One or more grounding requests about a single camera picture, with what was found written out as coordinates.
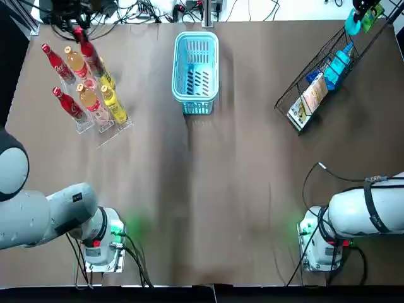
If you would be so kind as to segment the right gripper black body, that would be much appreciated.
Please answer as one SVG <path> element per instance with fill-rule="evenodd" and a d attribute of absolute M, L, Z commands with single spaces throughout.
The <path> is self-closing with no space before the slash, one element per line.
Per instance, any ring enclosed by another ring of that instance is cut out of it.
<path fill-rule="evenodd" d="M 357 15 L 365 15 L 365 13 L 375 5 L 375 0 L 353 0 L 353 6 Z"/>

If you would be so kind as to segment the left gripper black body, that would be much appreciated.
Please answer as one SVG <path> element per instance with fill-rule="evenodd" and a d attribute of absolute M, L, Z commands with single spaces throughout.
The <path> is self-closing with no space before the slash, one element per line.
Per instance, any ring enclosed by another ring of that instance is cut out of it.
<path fill-rule="evenodd" d="M 91 1 L 53 0 L 52 7 L 56 15 L 74 20 L 81 15 L 92 15 L 94 12 Z"/>

